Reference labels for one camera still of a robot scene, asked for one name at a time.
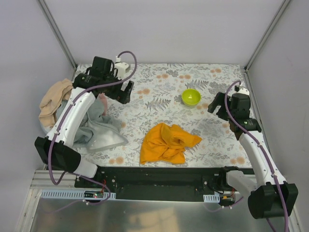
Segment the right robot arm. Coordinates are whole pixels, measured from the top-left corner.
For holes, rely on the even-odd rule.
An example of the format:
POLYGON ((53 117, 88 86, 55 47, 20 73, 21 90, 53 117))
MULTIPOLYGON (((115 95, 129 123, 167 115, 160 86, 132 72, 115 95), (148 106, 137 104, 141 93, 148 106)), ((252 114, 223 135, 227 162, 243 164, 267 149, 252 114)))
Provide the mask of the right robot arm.
POLYGON ((255 219, 289 217, 298 196, 295 184, 289 184, 280 173, 270 153, 258 121, 250 117, 251 99, 246 93, 228 96, 218 92, 208 106, 208 112, 230 124, 230 129, 244 148, 256 182, 236 166, 223 167, 216 180, 221 187, 232 187, 247 199, 255 219))

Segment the grey cloth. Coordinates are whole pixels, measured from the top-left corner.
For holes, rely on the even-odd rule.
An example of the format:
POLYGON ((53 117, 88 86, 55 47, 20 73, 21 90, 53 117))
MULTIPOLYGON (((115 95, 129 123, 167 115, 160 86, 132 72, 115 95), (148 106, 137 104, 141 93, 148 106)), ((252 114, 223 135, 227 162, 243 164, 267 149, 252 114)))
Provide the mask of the grey cloth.
POLYGON ((89 152, 97 152, 128 143, 120 134, 121 121, 111 116, 103 116, 103 111, 104 106, 97 98, 78 127, 72 148, 86 148, 89 152))

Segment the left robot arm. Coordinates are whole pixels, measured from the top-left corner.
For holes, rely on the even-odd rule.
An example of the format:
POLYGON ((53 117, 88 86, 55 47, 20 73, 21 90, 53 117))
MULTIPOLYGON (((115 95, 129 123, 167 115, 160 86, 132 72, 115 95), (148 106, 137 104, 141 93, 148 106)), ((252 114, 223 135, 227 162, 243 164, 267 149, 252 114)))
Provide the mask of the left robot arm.
POLYGON ((55 125, 44 138, 35 141, 49 172, 56 169, 93 178, 98 166, 82 158, 77 149, 98 152, 128 143, 120 133, 121 123, 106 115, 107 107, 101 99, 129 103, 134 86, 125 76, 129 71, 130 64, 122 62, 120 55, 115 61, 95 56, 92 66, 74 78, 55 125))

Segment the orange cloth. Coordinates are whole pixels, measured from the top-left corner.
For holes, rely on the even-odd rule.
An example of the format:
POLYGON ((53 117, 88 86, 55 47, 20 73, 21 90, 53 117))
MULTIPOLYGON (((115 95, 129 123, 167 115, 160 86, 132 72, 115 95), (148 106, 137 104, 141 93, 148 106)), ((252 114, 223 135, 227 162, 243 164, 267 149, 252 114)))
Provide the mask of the orange cloth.
POLYGON ((184 131, 180 126, 159 123, 145 135, 140 150, 140 164, 164 161, 184 164, 185 149, 202 141, 197 135, 184 131))

